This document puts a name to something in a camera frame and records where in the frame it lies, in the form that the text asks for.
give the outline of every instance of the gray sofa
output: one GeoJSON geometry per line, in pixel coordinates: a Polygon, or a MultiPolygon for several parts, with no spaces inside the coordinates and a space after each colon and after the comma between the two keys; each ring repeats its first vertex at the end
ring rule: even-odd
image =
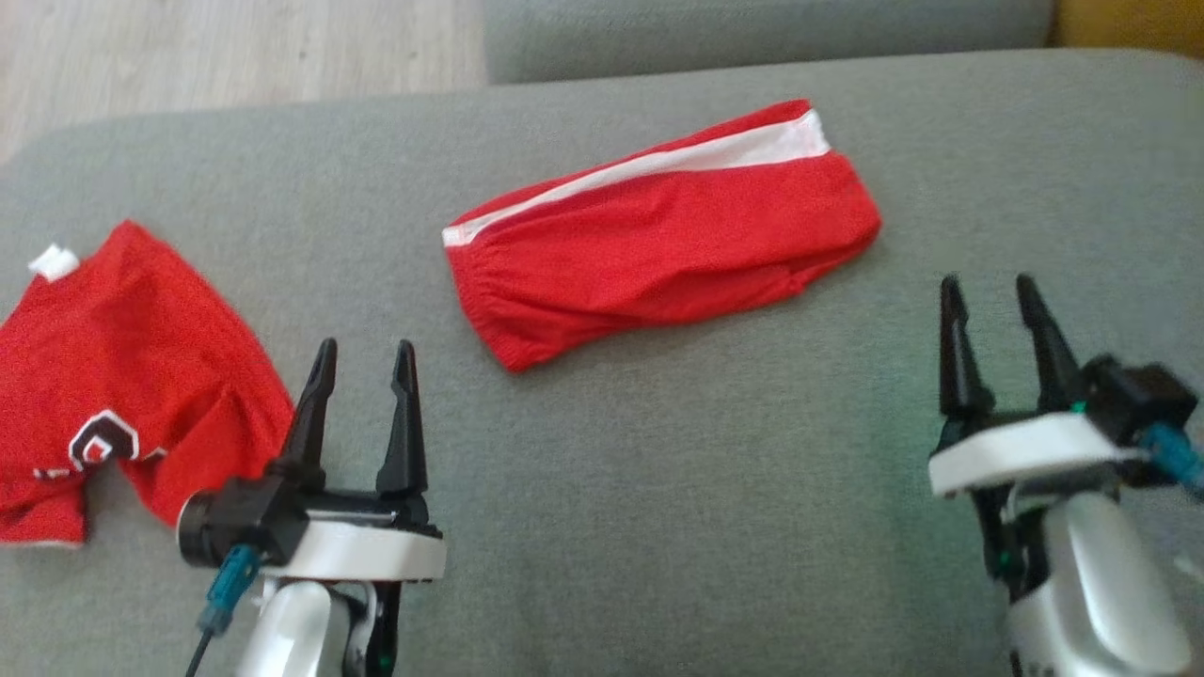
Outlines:
{"type": "Polygon", "coordinates": [[[486,0],[494,82],[1041,47],[1054,0],[486,0]]]}
{"type": "MultiPolygon", "coordinates": [[[[400,337],[418,348],[447,578],[406,591],[397,675],[1007,675],[967,501],[929,495],[937,288],[961,271],[1003,405],[1035,396],[1011,292],[1032,271],[1087,357],[1204,385],[1204,67],[1013,51],[513,86],[70,129],[0,173],[0,306],[48,234],[135,218],[205,273],[296,394],[341,340],[326,467],[366,485],[400,337]],[[809,98],[880,240],[801,298],[506,373],[439,229],[503,192],[809,98]]],[[[118,472],[82,552],[0,552],[10,675],[172,675],[211,573],[118,472]]],[[[1204,643],[1204,522],[1131,494],[1204,643]]],[[[229,673],[247,605],[203,675],[229,673]]]]}

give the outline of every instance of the gray ottoman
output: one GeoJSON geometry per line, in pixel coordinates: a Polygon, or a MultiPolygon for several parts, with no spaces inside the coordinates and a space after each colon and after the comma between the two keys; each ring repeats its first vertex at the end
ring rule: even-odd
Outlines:
{"type": "MultiPolygon", "coordinates": [[[[1080,358],[1164,360],[1204,387],[1202,89],[1204,67],[1170,57],[1004,52],[117,120],[2,170],[0,305],[48,231],[87,253],[142,222],[294,394],[319,340],[341,340],[326,467],[343,487],[374,476],[393,351],[413,340],[450,560],[406,593],[397,675],[1002,676],[1004,600],[969,502],[933,499],[926,476],[940,276],[962,272],[1004,406],[1037,394],[1021,270],[1080,358]],[[444,224],[799,96],[881,210],[864,257],[761,311],[521,376],[494,361],[460,312],[444,224]]],[[[83,551],[0,552],[5,672],[182,672],[211,572],[120,473],[88,498],[83,551]]],[[[1159,561],[1204,561],[1198,508],[1173,491],[1127,505],[1159,561]]],[[[1167,576],[1204,644],[1204,588],[1167,576]]],[[[202,673],[230,672],[253,616],[202,673]]]]}

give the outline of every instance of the red garment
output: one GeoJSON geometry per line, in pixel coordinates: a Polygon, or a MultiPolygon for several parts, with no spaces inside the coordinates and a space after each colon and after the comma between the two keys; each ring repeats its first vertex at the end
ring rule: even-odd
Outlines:
{"type": "Polygon", "coordinates": [[[0,355],[0,542],[82,543],[83,483],[110,457],[175,526],[193,493],[259,476],[293,417],[247,325],[132,222],[34,279],[0,355]]]}
{"type": "Polygon", "coordinates": [[[799,100],[497,198],[443,243],[468,320],[523,371],[625,329],[793,296],[880,223],[799,100]]]}

